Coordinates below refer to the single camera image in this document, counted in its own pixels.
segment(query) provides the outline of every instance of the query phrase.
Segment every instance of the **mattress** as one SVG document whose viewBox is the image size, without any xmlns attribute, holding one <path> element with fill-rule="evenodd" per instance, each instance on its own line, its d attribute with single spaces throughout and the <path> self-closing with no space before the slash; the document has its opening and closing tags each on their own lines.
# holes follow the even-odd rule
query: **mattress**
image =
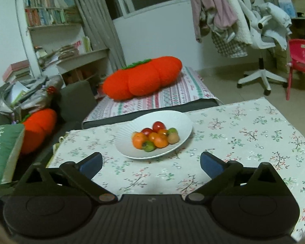
<svg viewBox="0 0 305 244">
<path fill-rule="evenodd" d="M 133 120 L 149 112 L 175 110 L 189 112 L 218 106 L 218 99 L 208 90 L 192 68 L 183 67 L 176 82 L 152 95 L 114 101 L 104 97 L 84 119 L 82 128 Z"/>
</svg>

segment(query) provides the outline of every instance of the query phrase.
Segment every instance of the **pumpkin pillow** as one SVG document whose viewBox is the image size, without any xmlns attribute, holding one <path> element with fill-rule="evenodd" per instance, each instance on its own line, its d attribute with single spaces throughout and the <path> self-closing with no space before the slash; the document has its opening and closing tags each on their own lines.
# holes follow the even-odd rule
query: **pumpkin pillow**
<svg viewBox="0 0 305 244">
<path fill-rule="evenodd" d="M 175 57 L 160 57 L 133 63 L 106 78 L 103 91 L 114 100 L 151 94 L 173 83 L 182 69 Z"/>
<path fill-rule="evenodd" d="M 20 155 L 35 151 L 43 143 L 46 136 L 50 135 L 57 122 L 57 113 L 46 108 L 33 113 L 25 122 L 25 136 Z"/>
</svg>

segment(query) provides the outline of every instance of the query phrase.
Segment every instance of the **tangerine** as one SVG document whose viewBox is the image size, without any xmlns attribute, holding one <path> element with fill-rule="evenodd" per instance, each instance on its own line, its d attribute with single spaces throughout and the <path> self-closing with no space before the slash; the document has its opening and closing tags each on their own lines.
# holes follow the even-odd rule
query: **tangerine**
<svg viewBox="0 0 305 244">
<path fill-rule="evenodd" d="M 167 147 L 168 141 L 167 141 L 167 136 L 164 134 L 158 134 L 155 139 L 154 139 L 154 144 L 157 148 L 164 148 Z"/>
<path fill-rule="evenodd" d="M 163 134 L 165 136 L 167 136 L 168 130 L 167 129 L 159 129 L 158 130 L 158 134 Z"/>
<path fill-rule="evenodd" d="M 142 144 L 147 140 L 148 140 L 148 138 L 144 133 L 138 132 L 138 133 L 134 134 L 134 136 L 132 138 L 132 144 L 136 149 L 141 150 Z"/>
<path fill-rule="evenodd" d="M 158 134 L 156 132 L 152 132 L 148 135 L 148 139 L 151 141 L 151 142 L 154 142 L 155 138 L 158 137 Z"/>
</svg>

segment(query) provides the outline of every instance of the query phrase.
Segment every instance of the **chair base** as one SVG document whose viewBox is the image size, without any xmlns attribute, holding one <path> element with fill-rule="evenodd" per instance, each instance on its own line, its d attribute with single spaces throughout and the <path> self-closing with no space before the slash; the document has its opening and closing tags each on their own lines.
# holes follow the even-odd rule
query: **chair base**
<svg viewBox="0 0 305 244">
<path fill-rule="evenodd" d="M 279 81 L 279 82 L 283 82 L 284 83 L 284 87 L 287 87 L 287 79 L 278 76 L 270 71 L 267 71 L 266 69 L 264 69 L 263 67 L 263 59 L 259 60 L 259 64 L 260 64 L 260 69 L 257 71 L 252 72 L 252 74 L 250 74 L 251 72 L 244 72 L 244 75 L 247 75 L 246 77 L 238 80 L 238 84 L 237 87 L 241 88 L 242 84 L 247 83 L 247 82 L 251 82 L 257 78 L 262 78 L 262 81 L 266 87 L 266 90 L 264 90 L 264 95 L 269 95 L 271 93 L 271 86 L 268 82 L 268 78 Z"/>
</svg>

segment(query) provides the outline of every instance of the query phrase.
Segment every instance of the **gray sofa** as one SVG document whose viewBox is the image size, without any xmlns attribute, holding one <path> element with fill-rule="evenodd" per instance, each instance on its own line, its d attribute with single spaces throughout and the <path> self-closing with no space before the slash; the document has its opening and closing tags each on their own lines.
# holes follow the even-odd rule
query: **gray sofa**
<svg viewBox="0 0 305 244">
<path fill-rule="evenodd" d="M 8 85 L 0 87 L 0 93 Z M 52 156 L 52 146 L 65 132 L 81 129 L 81 122 L 96 106 L 97 102 L 87 81 L 79 81 L 61 89 L 52 101 L 51 108 L 58 114 L 58 122 L 51 136 L 35 152 L 18 160 L 14 181 L 20 179 L 33 162 L 46 164 Z M 10 124 L 10 119 L 0 114 L 0 125 Z"/>
</svg>

